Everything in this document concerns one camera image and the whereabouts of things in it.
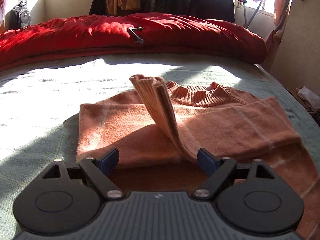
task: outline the red blanket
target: red blanket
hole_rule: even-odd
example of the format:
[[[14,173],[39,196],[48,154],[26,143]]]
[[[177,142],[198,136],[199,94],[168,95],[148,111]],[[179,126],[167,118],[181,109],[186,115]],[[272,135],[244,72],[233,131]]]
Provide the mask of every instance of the red blanket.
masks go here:
[[[138,45],[126,30],[141,26],[144,29],[137,34],[145,42]],[[263,39],[242,26],[162,13],[56,18],[0,34],[0,71],[45,60],[115,53],[204,53],[252,64],[267,57]]]

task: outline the curtain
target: curtain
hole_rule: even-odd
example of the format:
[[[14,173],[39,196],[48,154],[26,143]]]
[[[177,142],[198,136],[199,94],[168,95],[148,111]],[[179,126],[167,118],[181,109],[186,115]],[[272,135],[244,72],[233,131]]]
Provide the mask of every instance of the curtain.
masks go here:
[[[0,33],[4,32],[4,6],[5,0],[0,0]]]
[[[273,42],[280,43],[284,28],[287,22],[290,9],[290,0],[275,0],[275,26],[276,28],[269,34],[266,46],[269,53],[272,51]]]

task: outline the circular cover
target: circular cover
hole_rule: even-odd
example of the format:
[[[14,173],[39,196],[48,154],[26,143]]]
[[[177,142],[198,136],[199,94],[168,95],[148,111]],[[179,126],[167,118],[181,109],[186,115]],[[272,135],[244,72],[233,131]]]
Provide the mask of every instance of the circular cover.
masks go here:
[[[85,225],[99,208],[100,199],[90,188],[53,178],[26,187],[13,203],[13,214],[29,232],[56,235]]]
[[[223,218],[251,234],[294,230],[303,214],[303,201],[287,185],[278,187],[268,180],[272,181],[246,181],[225,189],[217,198]]]

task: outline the light green bedsheet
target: light green bedsheet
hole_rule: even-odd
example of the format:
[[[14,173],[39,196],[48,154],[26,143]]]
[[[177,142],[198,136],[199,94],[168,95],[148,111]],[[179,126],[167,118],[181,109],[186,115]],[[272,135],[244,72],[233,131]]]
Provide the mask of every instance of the light green bedsheet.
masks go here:
[[[0,72],[0,239],[20,232],[12,203],[53,159],[74,162],[81,103],[132,89],[134,74],[162,76],[181,85],[211,82],[277,96],[320,171],[320,128],[265,71],[236,59],[199,54],[83,57]]]

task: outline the orange towel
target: orange towel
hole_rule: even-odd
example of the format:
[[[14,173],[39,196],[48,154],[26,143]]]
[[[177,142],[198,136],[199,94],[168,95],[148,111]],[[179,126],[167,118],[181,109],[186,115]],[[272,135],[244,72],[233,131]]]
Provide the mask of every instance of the orange towel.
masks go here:
[[[118,7],[121,10],[140,10],[140,0],[106,0],[107,14],[117,16]]]
[[[276,97],[259,100],[215,82],[182,87],[159,77],[130,80],[136,90],[80,106],[78,161],[117,147],[120,161],[110,178],[125,192],[190,192],[206,179],[195,164],[199,148],[240,162],[259,157],[303,198],[297,232],[316,232],[319,176]]]

